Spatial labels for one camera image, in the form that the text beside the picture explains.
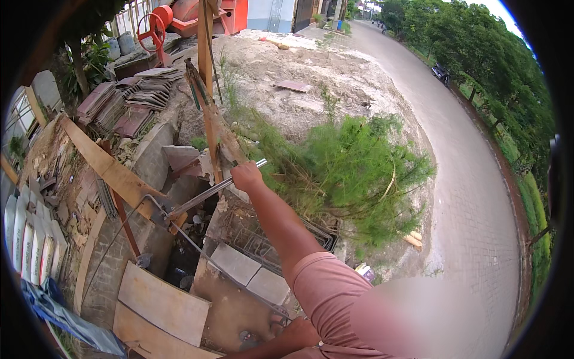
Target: metal pipe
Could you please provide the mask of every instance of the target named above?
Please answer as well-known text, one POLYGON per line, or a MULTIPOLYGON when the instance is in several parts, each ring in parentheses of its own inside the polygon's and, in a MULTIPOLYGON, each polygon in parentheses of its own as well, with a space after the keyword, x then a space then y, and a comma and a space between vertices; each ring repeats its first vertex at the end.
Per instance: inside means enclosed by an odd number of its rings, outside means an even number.
MULTIPOLYGON (((257 166, 257 168, 265 165, 267 163, 266 159, 262 159, 257 161, 257 163, 255 164, 257 166)), ((174 209, 173 211, 171 211, 164 219, 167 220, 172 220, 175 218, 178 218, 179 216, 181 216, 183 213, 187 212, 188 209, 193 208, 195 206, 197 206, 199 203, 203 202, 204 200, 208 199, 209 197, 213 196, 214 194, 216 194, 217 192, 221 191, 222 189, 226 188, 227 186, 229 186, 231 183, 233 183, 233 177, 229 177, 227 179, 224 179, 223 181, 221 181, 220 183, 216 184, 215 186, 211 187, 209 190, 206 190, 205 192, 202 192, 200 194, 198 194, 197 196, 193 197, 192 199, 190 199, 189 201, 185 202, 184 204, 182 204, 180 207, 174 209)))

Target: paving slab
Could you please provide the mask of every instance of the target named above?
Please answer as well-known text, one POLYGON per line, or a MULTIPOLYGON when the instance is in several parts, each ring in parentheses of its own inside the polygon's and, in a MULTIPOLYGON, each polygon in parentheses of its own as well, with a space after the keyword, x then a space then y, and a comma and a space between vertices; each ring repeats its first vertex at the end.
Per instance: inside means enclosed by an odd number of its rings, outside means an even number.
POLYGON ((261 264, 223 242, 215 249, 211 259, 243 285, 247 285, 261 267, 261 264))
POLYGON ((247 289, 278 306, 283 304, 289 293, 289 286, 285 279, 265 268, 261 268, 255 274, 247 285, 247 289))

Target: cement mixer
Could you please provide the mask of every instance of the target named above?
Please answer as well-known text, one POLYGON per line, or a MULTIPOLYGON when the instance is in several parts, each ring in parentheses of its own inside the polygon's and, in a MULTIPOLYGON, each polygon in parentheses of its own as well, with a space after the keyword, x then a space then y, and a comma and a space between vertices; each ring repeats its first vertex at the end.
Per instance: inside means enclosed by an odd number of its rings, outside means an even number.
MULTIPOLYGON (((143 49, 157 52, 160 66, 168 67, 173 60, 164 52, 165 33, 176 33, 183 38, 197 34, 199 2, 207 0, 162 0, 160 6, 142 17, 138 24, 138 41, 143 49), (139 33, 139 28, 145 19, 149 18, 149 31, 139 33), (155 49, 148 49, 142 40, 151 37, 155 49)), ((247 0, 218 0, 214 11, 213 34, 235 34, 247 28, 247 0)))

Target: hand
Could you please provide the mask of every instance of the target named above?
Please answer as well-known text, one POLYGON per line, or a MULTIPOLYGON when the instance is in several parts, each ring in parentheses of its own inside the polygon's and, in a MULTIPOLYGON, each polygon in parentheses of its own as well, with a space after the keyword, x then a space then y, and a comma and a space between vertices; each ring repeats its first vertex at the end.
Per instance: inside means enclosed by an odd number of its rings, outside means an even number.
POLYGON ((281 333, 277 339, 293 345, 294 351, 315 346, 321 340, 317 334, 317 330, 311 324, 310 320, 304 319, 302 316, 295 318, 281 333))
POLYGON ((255 161, 245 162, 231 169, 233 183, 238 190, 248 192, 260 185, 265 185, 255 161))

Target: gate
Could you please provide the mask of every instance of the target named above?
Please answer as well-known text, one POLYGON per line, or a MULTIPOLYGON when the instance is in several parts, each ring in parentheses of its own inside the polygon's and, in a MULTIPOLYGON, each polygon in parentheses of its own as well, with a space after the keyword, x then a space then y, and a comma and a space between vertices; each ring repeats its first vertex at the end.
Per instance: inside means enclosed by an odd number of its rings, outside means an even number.
POLYGON ((293 32, 297 32, 309 26, 312 14, 313 14, 313 0, 298 0, 297 9, 295 12, 295 25, 293 26, 293 32))

